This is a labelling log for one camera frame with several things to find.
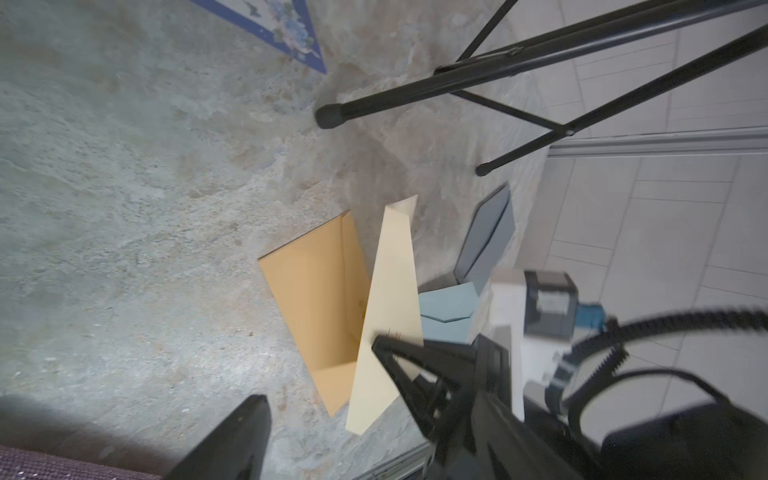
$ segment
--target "black metal rod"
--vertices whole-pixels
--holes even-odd
[[[321,128],[334,128],[353,118],[462,90],[763,3],[766,0],[672,0],[590,28],[527,45],[522,51],[515,51],[512,56],[492,55],[474,65],[359,100],[324,105],[315,113],[315,119]]]
[[[621,113],[622,111],[639,105],[646,100],[666,93],[673,88],[686,84],[695,78],[717,70],[720,67],[728,65],[739,58],[746,57],[765,47],[768,47],[768,25],[764,25],[757,30],[752,30],[750,33],[737,38],[731,43],[723,45],[717,50],[713,50],[696,60],[690,61],[679,68],[675,68],[673,71],[660,76],[656,80],[635,88],[633,91],[621,95],[619,98],[609,101],[605,105],[581,115],[579,118],[568,122],[565,127],[574,132],[584,130],[591,125],[613,117],[615,114]],[[521,147],[515,148],[508,154],[504,154],[488,163],[478,165],[475,172],[478,176],[483,177],[502,165],[506,165],[511,161],[530,154],[539,148],[546,147],[562,138],[565,138],[565,136],[557,132],[544,134]]]
[[[510,107],[509,105],[500,104],[497,101],[491,100],[490,98],[481,97],[480,95],[475,95],[465,90],[454,91],[451,94],[459,98],[464,98],[465,100],[474,102],[476,104],[480,104],[483,107],[488,107],[496,111],[500,111],[503,114],[511,115],[512,117],[517,117],[521,120],[529,121],[532,124],[537,124],[544,128],[548,128],[550,130],[560,132],[562,134],[566,133],[564,125],[560,125],[559,123],[555,123],[552,120],[547,120],[546,118],[541,118],[534,114],[529,114],[527,111],[518,110],[517,108]]]
[[[494,28],[496,28],[496,25],[504,18],[505,15],[509,12],[510,8],[517,3],[518,0],[506,0],[502,4],[501,7],[496,11],[495,14],[491,17],[490,20],[488,20],[488,23],[485,24],[485,27],[482,28],[480,33],[478,33],[478,36],[476,36],[472,42],[469,44],[466,50],[464,50],[464,53],[462,53],[457,61],[465,60],[466,58],[469,58],[472,56],[473,53],[475,53],[475,50],[478,49],[480,44],[491,34]]]
[[[553,38],[569,35],[575,31],[584,30],[586,28],[591,28],[595,25],[599,25],[610,20],[615,20],[616,18],[621,18],[627,15],[634,15],[638,12],[642,12],[650,8],[656,8],[668,2],[669,0],[647,0],[645,2],[630,5],[628,7],[619,8],[618,10],[613,10],[612,12],[608,12],[597,17],[588,18],[587,20],[574,23],[573,25],[567,25],[563,28],[559,28],[558,30],[548,31],[547,33],[542,33],[541,35],[537,35],[535,37],[526,38],[525,40],[519,41],[513,45],[507,45],[506,47],[500,47],[496,48],[495,50],[487,51],[481,56],[493,55],[495,53],[499,53],[500,51],[508,51],[512,48],[528,47],[530,45],[542,43],[543,41],[549,41]]]

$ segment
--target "stone floor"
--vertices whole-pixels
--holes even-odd
[[[186,0],[0,5],[0,443],[161,474],[255,392],[263,478],[422,441],[399,400],[362,436],[328,417],[257,258],[351,209],[371,270],[384,205],[418,194],[419,283],[444,286],[508,181],[514,261],[545,152],[473,167],[539,128],[443,97],[321,131],[317,106],[423,78],[499,2],[310,3],[328,75]],[[528,74],[476,91],[544,110]]]

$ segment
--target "white robot part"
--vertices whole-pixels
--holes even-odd
[[[547,385],[560,358],[571,351],[577,295],[565,273],[502,270],[488,283],[483,330],[509,348],[511,410],[520,421],[525,385]]]

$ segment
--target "floor tile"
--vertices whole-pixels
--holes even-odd
[[[619,8],[628,7],[635,0],[579,0],[562,2],[566,25],[582,22]]]
[[[633,51],[645,50],[647,48],[654,48],[660,45],[674,44],[677,34],[674,31],[667,31],[653,37],[642,38],[641,40],[631,41],[623,45],[616,47],[606,48],[605,50],[596,51],[588,55],[582,55],[575,59],[576,65],[583,65],[593,61],[604,60],[605,58],[617,57],[619,55],[625,55]]]
[[[762,127],[768,125],[768,111],[752,114],[718,115],[716,117],[670,119],[667,131],[724,130],[726,128]]]
[[[589,377],[600,360],[599,357],[593,357],[585,362],[578,373],[577,382],[583,382]],[[620,372],[656,368],[658,366],[653,363],[631,356]],[[666,389],[667,378],[663,376],[645,376],[621,382],[587,406],[581,417],[581,429],[587,437],[599,444],[611,431],[655,417],[661,409]]]
[[[659,345],[668,346],[671,349],[679,350],[680,345],[683,343],[683,333],[673,333],[672,335],[660,335],[649,339],[653,343]]]
[[[768,419],[768,335],[755,332],[688,333],[677,368],[699,375],[736,405]],[[682,381],[673,381],[664,411],[709,397]]]
[[[728,182],[638,180],[634,183],[632,198],[722,203],[726,200],[729,186]]]
[[[600,300],[600,291],[603,289],[603,281],[608,268],[593,263],[549,256],[545,270],[566,272],[576,283],[579,301],[594,303]]]
[[[574,335],[571,337],[571,343],[576,344],[588,336],[595,336],[598,333],[600,333],[598,329],[582,328],[577,326],[574,328]]]
[[[630,200],[601,301],[619,322],[690,308],[722,204]]]
[[[506,19],[512,23],[519,40],[535,37],[564,26],[558,0],[518,0],[514,13]]]
[[[768,5],[690,25],[680,30],[677,66],[765,25]],[[672,108],[768,98],[768,51],[762,50],[696,78],[672,91]],[[715,112],[714,115],[727,114]]]
[[[544,163],[515,268],[544,268],[573,166],[573,158],[548,158]]]
[[[718,115],[761,114],[768,111],[768,98],[760,100],[727,101],[716,104],[678,107],[670,110],[670,121],[711,118]]]
[[[577,159],[554,239],[613,248],[639,163],[639,157]]]
[[[537,68],[534,75],[545,105],[581,101],[581,90],[573,60]]]
[[[768,300],[758,296],[743,295],[702,286],[694,304],[696,308],[742,306],[748,308],[767,308]]]
[[[647,340],[629,343],[626,348],[630,355],[659,366],[674,366],[677,357],[676,349]]]
[[[674,60],[675,48],[676,45],[670,43],[667,45],[659,45],[657,47],[633,51],[625,55],[618,55],[604,60],[591,61],[586,64],[577,65],[576,73],[581,80],[585,80],[600,75],[672,62]]]
[[[593,110],[672,70],[672,62],[648,65],[579,81],[584,106]],[[666,130],[668,93],[646,100],[590,127],[594,137],[639,135]]]
[[[710,265],[768,274],[768,155],[744,155]]]
[[[584,109],[584,102],[581,100],[572,101],[567,104],[552,105],[547,107],[547,110],[548,110],[547,118],[561,124],[567,124],[568,122],[576,120],[581,115],[586,113],[586,110]],[[580,130],[576,132],[576,134],[571,138],[589,138],[589,137],[590,137],[590,130],[589,128],[585,128],[584,130]]]
[[[737,155],[646,157],[637,179],[730,182],[738,160]]]
[[[768,299],[768,275],[708,266],[704,271],[701,284],[719,290]]]
[[[608,266],[611,263],[614,251],[609,248],[590,247],[589,245],[580,245],[579,243],[553,240],[552,245],[549,246],[549,254],[555,257]]]

